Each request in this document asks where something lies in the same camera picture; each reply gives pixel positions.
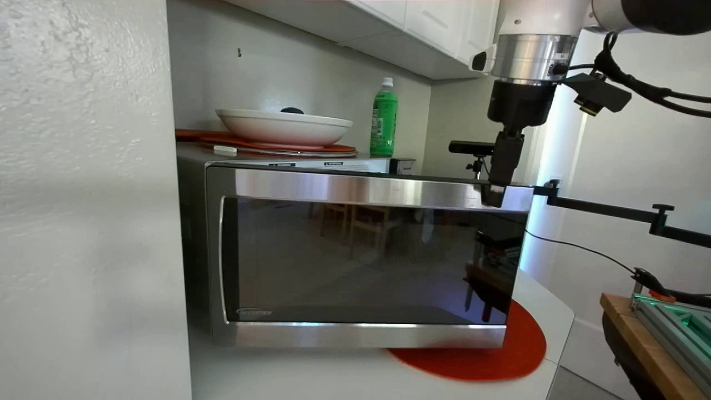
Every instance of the microwave handle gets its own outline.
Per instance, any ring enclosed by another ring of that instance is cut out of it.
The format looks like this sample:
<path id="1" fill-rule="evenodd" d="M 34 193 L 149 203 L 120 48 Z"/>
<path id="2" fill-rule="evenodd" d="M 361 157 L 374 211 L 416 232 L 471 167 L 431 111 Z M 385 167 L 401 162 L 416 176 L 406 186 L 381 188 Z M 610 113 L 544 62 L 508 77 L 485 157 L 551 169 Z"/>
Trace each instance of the microwave handle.
<path id="1" fill-rule="evenodd" d="M 217 279 L 224 322 L 238 322 L 240 309 L 240 258 L 238 258 L 238 199 L 220 197 L 217 216 Z"/>

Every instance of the cabinet door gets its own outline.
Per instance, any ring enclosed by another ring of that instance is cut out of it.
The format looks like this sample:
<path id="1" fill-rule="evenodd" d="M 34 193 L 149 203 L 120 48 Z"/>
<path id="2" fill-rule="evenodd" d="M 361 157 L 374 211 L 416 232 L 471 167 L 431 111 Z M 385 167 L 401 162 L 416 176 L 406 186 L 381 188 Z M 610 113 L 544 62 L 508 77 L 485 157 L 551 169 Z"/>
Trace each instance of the cabinet door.
<path id="1" fill-rule="evenodd" d="M 458 55 L 471 0 L 409 0 L 406 30 L 436 48 Z"/>
<path id="2" fill-rule="evenodd" d="M 466 17 L 462 33 L 459 60 L 471 63 L 471 58 L 486 50 L 494 41 L 499 0 L 466 0 Z"/>
<path id="3" fill-rule="evenodd" d="M 346 2 L 398 29 L 405 29 L 409 0 L 346 0 Z"/>

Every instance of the dish soap bottle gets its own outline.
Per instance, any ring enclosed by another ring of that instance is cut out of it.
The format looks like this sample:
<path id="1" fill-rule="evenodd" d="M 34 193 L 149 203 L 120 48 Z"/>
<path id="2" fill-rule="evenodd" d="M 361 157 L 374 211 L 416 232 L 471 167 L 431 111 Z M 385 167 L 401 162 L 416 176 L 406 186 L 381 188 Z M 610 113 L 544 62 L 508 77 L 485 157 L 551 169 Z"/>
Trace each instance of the dish soap bottle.
<path id="1" fill-rule="evenodd" d="M 371 156 L 391 157 L 398 129 L 398 96 L 394 77 L 385 77 L 374 99 Z"/>

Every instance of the red mat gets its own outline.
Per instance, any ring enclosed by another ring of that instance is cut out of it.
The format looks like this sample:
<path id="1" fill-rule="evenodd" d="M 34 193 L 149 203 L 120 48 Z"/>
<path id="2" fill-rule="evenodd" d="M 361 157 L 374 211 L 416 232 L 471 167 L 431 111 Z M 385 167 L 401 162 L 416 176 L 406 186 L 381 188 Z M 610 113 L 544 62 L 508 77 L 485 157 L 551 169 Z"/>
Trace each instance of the red mat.
<path id="1" fill-rule="evenodd" d="M 399 361 L 431 375 L 490 382 L 529 375 L 547 355 L 547 338 L 530 312 L 511 302 L 502 348 L 389 348 Z"/>

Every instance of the microwave window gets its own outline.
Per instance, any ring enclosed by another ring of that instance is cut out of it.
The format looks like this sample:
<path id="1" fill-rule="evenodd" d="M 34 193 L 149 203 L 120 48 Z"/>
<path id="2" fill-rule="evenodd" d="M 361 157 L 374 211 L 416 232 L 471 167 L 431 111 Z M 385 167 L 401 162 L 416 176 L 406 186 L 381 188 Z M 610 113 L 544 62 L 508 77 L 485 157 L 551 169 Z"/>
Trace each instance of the microwave window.
<path id="1" fill-rule="evenodd" d="M 502 323 L 527 213 L 227 197 L 232 322 Z"/>

